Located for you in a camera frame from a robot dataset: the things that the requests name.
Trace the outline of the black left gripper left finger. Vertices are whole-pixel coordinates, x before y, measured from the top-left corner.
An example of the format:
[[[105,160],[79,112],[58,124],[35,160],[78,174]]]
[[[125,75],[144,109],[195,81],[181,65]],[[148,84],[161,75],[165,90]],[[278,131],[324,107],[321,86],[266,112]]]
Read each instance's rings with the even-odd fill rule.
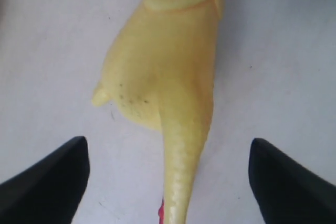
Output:
[[[72,223],[89,175],[87,140],[76,136],[1,184],[1,223]]]

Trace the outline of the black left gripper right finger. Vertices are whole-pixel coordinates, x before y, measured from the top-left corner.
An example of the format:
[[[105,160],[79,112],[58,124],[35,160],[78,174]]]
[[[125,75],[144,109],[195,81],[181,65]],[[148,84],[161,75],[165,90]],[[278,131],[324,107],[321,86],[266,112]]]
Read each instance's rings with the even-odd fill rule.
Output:
[[[263,138],[251,143],[248,179],[265,223],[335,223],[335,185]]]

